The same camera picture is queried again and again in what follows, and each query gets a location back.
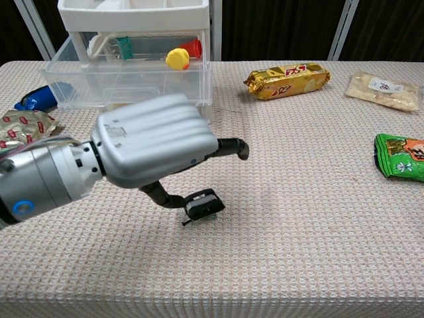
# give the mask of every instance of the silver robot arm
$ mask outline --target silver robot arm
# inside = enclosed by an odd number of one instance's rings
[[[249,152],[241,139],[217,139],[184,95],[103,113],[91,141],[47,141],[0,159],[0,229],[89,195],[103,176],[200,219],[224,208],[213,190],[183,198],[169,195],[159,180],[210,157],[238,154],[246,160]]]

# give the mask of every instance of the gold wrapper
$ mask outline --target gold wrapper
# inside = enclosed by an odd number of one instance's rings
[[[48,137],[58,124],[42,111],[7,111],[0,119],[0,150]]]
[[[250,73],[244,83],[259,99],[275,99],[322,88],[330,72],[317,63],[291,64]]]

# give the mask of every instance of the table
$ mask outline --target table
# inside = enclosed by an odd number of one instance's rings
[[[242,81],[285,62],[213,63],[212,129],[250,145],[164,180],[227,208],[183,211],[99,182],[79,202],[0,232],[0,317],[422,317],[424,186],[376,169],[378,133],[424,138],[402,113],[343,95],[357,70],[424,83],[424,63],[322,62],[332,80],[259,101]],[[44,62],[0,68],[0,110],[44,85]],[[89,138],[96,111],[55,111]]]

